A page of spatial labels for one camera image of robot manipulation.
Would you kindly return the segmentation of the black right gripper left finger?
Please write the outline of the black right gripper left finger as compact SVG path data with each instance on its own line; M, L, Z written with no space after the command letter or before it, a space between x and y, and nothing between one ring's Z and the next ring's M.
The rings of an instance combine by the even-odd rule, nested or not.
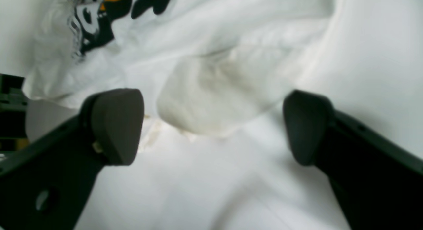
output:
M1 160L2 230L72 230L105 166L129 166L139 146L138 89L89 96L78 115Z

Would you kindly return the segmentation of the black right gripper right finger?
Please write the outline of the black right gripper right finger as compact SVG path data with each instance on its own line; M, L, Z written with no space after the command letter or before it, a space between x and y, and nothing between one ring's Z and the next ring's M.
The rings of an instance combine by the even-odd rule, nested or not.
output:
M325 96L295 90L283 101L283 117L294 159L328 177L352 230L423 228L422 159Z

